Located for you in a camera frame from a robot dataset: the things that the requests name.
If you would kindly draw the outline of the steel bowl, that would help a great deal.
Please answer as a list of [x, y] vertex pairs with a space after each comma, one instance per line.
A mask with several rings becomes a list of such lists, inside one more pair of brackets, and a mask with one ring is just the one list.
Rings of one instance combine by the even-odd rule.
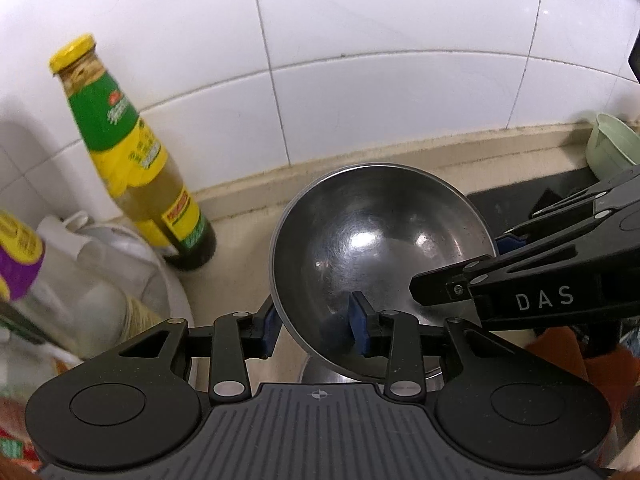
[[379, 382], [387, 362], [356, 350], [350, 293], [423, 325], [442, 325], [448, 315], [474, 321], [472, 302], [423, 307], [409, 285], [416, 274], [496, 253], [485, 220], [446, 181], [386, 162], [351, 166], [312, 182], [286, 206], [270, 246], [271, 297], [311, 356], [344, 376]]

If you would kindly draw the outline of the black stove top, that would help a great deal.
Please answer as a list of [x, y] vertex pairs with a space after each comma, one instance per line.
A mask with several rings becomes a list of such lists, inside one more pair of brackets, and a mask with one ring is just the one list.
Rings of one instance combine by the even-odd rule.
[[544, 207], [555, 204], [598, 179], [589, 168], [498, 186], [468, 195], [484, 218], [493, 238], [529, 219]]

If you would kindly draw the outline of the orange cloth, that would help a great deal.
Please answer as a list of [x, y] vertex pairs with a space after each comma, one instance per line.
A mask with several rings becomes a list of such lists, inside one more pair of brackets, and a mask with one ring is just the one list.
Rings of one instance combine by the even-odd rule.
[[585, 379], [595, 386], [611, 410], [613, 427], [639, 381], [639, 359], [620, 344], [605, 356], [585, 358], [575, 333], [568, 327], [552, 327], [530, 336], [524, 347], [535, 356]]

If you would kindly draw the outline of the pale green cup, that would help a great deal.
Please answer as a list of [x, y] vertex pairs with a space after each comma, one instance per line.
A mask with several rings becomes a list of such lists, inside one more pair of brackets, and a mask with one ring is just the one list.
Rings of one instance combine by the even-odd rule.
[[586, 147], [586, 161], [599, 180], [608, 180], [639, 163], [640, 136], [615, 116], [596, 116]]

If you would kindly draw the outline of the white condiment tray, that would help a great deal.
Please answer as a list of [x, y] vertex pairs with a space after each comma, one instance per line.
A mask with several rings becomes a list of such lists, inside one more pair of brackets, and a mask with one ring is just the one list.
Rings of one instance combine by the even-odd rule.
[[37, 233], [83, 268], [107, 278], [161, 318], [194, 324], [184, 289], [165, 260], [136, 232], [116, 223], [98, 223], [78, 211], [61, 220], [44, 217]]

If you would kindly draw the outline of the yellow cap sauce bottle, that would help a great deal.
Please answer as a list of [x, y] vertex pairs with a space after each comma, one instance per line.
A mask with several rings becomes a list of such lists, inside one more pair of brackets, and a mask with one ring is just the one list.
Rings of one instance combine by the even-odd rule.
[[82, 35], [49, 61], [107, 193], [149, 245], [178, 270], [208, 263], [215, 231], [168, 149]]

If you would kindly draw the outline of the purple label clear bottle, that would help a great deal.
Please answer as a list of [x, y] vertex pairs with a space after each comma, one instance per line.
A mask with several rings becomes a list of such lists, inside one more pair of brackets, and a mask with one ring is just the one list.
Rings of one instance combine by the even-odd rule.
[[162, 322], [139, 299], [83, 268], [6, 211], [1, 213], [1, 299], [83, 360]]

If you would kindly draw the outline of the stacked steel bowls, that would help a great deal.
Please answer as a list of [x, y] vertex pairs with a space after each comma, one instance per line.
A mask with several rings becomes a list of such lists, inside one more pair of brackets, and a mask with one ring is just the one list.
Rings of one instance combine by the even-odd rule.
[[[445, 385], [442, 369], [439, 366], [437, 356], [424, 356], [425, 387], [427, 392], [442, 390]], [[351, 384], [352, 382], [372, 382], [371, 378], [352, 378], [337, 373], [326, 366], [322, 359], [316, 356], [307, 356], [298, 376], [300, 384]]]

